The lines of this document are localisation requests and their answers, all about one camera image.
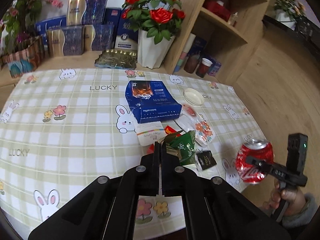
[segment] perfume bottle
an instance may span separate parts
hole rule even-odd
[[[237,24],[237,19],[238,19],[238,12],[235,12],[232,14],[228,20],[228,24],[232,25],[233,27],[236,26]]]

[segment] white flower pot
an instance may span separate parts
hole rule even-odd
[[[147,31],[139,30],[138,63],[143,67],[159,68],[175,37],[165,38],[155,45],[154,37],[147,38]]]
[[[296,21],[292,21],[289,15],[283,10],[276,11],[276,20],[281,22],[282,24],[288,26],[290,29],[295,30],[296,28]]]

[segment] silver bolt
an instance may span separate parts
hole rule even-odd
[[[178,173],[182,173],[182,172],[184,172],[184,167],[182,167],[182,166],[177,166],[177,167],[174,168],[174,171],[175,171],[175,172],[178,172]]]
[[[108,181],[108,178],[106,176],[101,176],[98,178],[98,183],[105,184]]]
[[[139,165],[136,167],[137,172],[144,172],[147,168],[143,165]]]
[[[213,182],[214,184],[216,184],[216,185],[219,185],[219,184],[222,183],[222,178],[220,178],[220,177],[213,177],[213,178],[212,178],[212,182]]]

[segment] potted plant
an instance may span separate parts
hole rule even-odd
[[[139,30],[138,63],[159,68],[185,18],[180,0],[125,0],[122,18]]]
[[[59,0],[14,0],[0,21],[0,39],[5,28],[3,60],[12,77],[35,70],[44,58],[42,39],[35,37],[34,24],[42,2],[61,8]]]
[[[297,0],[276,0],[274,10],[276,11],[276,20],[293,30],[297,20],[305,16],[305,8]]]

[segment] checkered tablecloth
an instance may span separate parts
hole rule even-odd
[[[1,208],[32,230],[98,176],[121,176],[139,165],[147,147],[139,145],[131,128],[120,133],[122,119],[122,126],[116,125],[116,106],[127,110],[122,118],[130,118],[124,92],[134,79],[163,81],[179,103],[184,102],[185,88],[203,95],[204,104],[195,109],[217,134],[209,145],[217,165],[203,172],[195,165],[191,168],[206,178],[221,176],[244,190],[246,185],[232,178],[234,158],[245,140],[264,136],[232,87],[142,71],[52,70],[25,74],[2,111],[6,123],[0,123]],[[179,129],[173,120],[163,125]],[[135,239],[185,226],[180,197],[141,196],[138,209]]]

